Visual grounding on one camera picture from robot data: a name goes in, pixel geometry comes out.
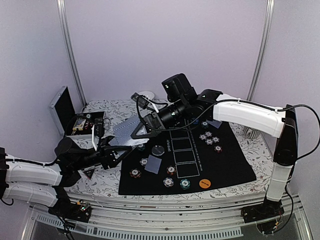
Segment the silver poker chip case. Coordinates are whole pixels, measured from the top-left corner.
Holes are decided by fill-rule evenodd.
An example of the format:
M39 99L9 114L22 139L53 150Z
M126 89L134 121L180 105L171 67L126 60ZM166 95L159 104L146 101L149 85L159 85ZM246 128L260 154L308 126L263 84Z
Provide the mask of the silver poker chip case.
M70 137L74 140L90 139L93 124L98 118L103 119L105 130L110 129L111 120L104 110L77 113L66 85L60 88L48 107L62 137Z

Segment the white ribbed cup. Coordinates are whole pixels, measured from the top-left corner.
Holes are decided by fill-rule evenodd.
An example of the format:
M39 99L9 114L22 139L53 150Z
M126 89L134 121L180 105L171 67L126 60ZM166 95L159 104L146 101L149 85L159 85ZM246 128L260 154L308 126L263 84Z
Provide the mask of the white ribbed cup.
M248 139L256 139L260 135L260 131L254 128L245 126L243 133Z

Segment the white chip cluster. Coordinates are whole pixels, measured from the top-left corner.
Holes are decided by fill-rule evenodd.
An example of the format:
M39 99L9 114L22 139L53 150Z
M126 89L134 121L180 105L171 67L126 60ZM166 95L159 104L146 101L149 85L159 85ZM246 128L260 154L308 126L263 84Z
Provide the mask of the white chip cluster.
M206 135L208 138L211 138L213 134L212 134L210 131L207 131L207 132L205 132L205 135Z
M207 145L212 145L212 144L213 144L213 140L212 140L212 139L206 139L206 140L205 140L205 143L206 143Z
M220 139L218 137L213 137L212 140L214 143L218 143L220 141Z

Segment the black poker mat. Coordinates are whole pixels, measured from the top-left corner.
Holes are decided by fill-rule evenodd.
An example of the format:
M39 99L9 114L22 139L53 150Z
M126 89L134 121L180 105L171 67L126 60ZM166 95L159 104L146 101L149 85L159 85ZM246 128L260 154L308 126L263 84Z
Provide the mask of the black poker mat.
M121 162L121 175L118 188L119 195L178 195L197 193L208 190L232 187L255 181L256 174L246 160L243 151L227 122L223 122L220 128L211 125L208 128L201 126L202 120L190 126L188 130L175 130L162 132L156 137L152 137L145 144L145 150L135 149ZM205 140L199 138L211 132L212 139L219 138L219 142L207 145ZM154 156L152 147L163 146L165 153L162 156ZM215 151L215 146L221 146L222 152ZM148 159L149 155L162 159L158 174L148 172L145 166L140 164L143 158ZM167 167L173 166L176 169L174 175L167 174ZM132 169L141 171L140 178L130 176ZM163 180L172 178L174 185L165 187ZM189 189L182 189L180 181L188 179ZM208 179L211 186L203 189L199 186L199 181Z

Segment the black triangular marker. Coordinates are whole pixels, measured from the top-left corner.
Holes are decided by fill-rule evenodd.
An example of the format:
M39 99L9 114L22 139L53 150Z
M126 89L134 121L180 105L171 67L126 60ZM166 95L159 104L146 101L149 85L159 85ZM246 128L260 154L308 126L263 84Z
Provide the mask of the black triangular marker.
M83 171L84 175L85 175L89 180L92 179L94 172L95 172L94 169L89 169L89 170L84 170L84 171Z

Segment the clear dealer button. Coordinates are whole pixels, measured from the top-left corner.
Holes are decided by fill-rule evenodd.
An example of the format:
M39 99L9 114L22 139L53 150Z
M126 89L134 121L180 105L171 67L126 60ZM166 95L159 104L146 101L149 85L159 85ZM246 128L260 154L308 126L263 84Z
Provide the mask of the clear dealer button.
M161 145L155 145L152 147L151 153L156 157L160 157L165 153L165 148Z

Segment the left aluminium frame post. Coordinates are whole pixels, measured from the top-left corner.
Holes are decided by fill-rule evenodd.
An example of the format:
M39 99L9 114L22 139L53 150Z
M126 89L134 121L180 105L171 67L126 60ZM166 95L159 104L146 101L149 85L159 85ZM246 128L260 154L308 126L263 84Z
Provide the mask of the left aluminium frame post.
M83 85L81 83L81 79L80 79L80 75L79 75L79 71L76 63L76 58L75 58L75 54L72 46L72 39L71 39L70 29L68 25L67 11L66 11L66 3L64 0L57 0L56 4L57 4L60 26L62 30L62 36L64 39L66 52L67 52L71 72L74 79L75 88L78 93L82 106L85 107L88 103L85 97Z

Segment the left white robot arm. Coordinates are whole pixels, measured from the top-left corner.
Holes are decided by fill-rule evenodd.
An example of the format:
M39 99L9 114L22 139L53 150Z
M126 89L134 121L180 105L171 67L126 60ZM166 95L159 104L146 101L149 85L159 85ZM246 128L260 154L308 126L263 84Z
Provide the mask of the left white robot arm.
M92 148L81 148L70 137L58 143L52 162L37 162L17 158L0 149L0 198L22 200L55 208L63 217L74 213L65 189L75 185L80 170L102 166L116 167L133 148L110 145L113 136L99 139Z

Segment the green chip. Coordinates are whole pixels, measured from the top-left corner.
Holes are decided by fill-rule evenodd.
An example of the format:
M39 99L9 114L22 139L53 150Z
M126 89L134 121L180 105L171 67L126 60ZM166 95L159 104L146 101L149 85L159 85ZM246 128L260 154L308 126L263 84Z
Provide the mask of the green chip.
M180 181L180 187L183 189L183 190L187 190L189 189L191 186L191 182L188 180L188 179L182 179Z
M146 149L146 146L144 144L140 144L137 146L139 151L144 151Z
M201 127L204 128L204 129L207 129L209 127L209 124L204 121L204 122L201 123Z

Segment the aluminium frame post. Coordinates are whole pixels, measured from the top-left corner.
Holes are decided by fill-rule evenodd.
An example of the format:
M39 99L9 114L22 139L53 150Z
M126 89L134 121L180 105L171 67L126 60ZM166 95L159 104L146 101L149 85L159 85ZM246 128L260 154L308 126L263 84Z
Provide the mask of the aluminium frame post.
M265 57L265 53L268 45L268 39L269 39L271 27L272 27L274 8L275 8L275 1L267 0L257 60L256 60L255 68L253 71L249 91L246 97L248 101L253 100L257 86L258 86L258 82L259 82L259 78L260 78L260 74L263 66L263 61L264 61L264 57Z
M78 93L82 106L85 107L88 103L85 97L83 85L81 83L81 79L80 79L80 75L79 75L79 71L76 63L76 58L75 58L75 54L72 46L72 39L71 39L70 29L68 25L67 11L66 11L66 3L64 0L57 0L56 4L57 4L60 26L62 30L62 36L64 39L66 52L67 52L71 72L74 79L75 88Z

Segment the white ceramic bowl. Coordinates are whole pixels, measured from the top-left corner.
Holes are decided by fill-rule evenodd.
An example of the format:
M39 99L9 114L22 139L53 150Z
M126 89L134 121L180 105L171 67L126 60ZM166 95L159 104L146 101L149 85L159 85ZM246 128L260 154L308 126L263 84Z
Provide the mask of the white ceramic bowl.
M155 98L155 94L152 91L140 91L138 94L150 100L153 100Z

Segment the red chip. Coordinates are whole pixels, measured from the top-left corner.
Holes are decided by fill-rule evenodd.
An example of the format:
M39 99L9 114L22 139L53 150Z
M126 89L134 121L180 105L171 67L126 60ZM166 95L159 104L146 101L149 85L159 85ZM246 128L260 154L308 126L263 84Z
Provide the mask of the red chip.
M223 149L222 149L221 146L216 145L216 146L214 147L214 150L215 150L217 153L221 153Z
M140 178L142 175L141 171L136 168L132 169L129 174L132 178L135 178L135 179Z
M173 166L169 166L166 169L168 175L173 176L176 173L176 168Z

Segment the blue card deck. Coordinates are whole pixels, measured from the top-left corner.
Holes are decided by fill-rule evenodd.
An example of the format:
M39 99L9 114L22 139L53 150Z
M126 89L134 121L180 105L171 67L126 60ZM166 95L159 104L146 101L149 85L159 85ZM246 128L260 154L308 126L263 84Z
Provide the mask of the blue card deck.
M138 115L132 115L125 121L113 127L114 138L109 142L110 146L137 146L147 143L149 138L133 139L131 134L140 124Z

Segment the right aluminium frame post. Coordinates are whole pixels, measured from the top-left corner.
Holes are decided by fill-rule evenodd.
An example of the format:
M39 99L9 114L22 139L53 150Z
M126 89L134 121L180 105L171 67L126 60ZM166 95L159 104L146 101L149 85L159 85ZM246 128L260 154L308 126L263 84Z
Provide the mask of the right aluminium frame post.
M249 91L246 97L248 101L253 100L257 86L258 86L258 82L259 82L259 78L260 78L260 74L263 66L263 61L264 61L264 57L265 57L265 53L268 45L268 39L269 39L271 27L272 27L274 8L275 8L275 1L267 0L257 60L256 60L255 68L253 71Z

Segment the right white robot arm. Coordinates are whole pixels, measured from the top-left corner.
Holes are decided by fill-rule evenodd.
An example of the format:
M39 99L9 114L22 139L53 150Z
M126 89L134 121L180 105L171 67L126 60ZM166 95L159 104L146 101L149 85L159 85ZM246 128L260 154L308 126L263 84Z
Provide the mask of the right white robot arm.
M146 116L140 115L140 123L131 137L153 138L161 132L173 131L179 119L186 117L239 124L277 138L273 170L265 194L266 201L258 208L262 218L269 218L274 214L298 159L296 113L288 108L232 97L218 90L205 89L198 94L183 73L175 74L161 84L170 105Z

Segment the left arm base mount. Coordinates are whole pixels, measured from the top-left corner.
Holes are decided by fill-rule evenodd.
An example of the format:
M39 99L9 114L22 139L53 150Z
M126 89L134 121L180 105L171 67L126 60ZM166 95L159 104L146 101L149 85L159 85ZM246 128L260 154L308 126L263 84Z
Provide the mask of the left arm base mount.
M69 219L88 223L92 213L92 206L86 202L72 203L65 199L59 199L56 204L48 208L48 213L61 219Z

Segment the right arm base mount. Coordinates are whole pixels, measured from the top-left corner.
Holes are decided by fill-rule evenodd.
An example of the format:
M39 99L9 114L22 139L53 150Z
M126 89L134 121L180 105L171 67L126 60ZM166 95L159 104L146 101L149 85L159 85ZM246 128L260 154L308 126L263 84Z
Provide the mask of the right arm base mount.
M271 201L266 197L262 203L242 207L240 214L245 223L266 220L276 216L283 216L285 213L283 203L279 201Z

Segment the orange big blind button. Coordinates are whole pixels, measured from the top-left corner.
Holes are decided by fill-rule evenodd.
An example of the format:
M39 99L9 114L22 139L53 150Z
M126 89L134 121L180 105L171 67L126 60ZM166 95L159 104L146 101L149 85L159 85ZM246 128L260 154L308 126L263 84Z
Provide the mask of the orange big blind button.
M201 179L198 184L202 189L208 189L211 186L211 181L204 178Z

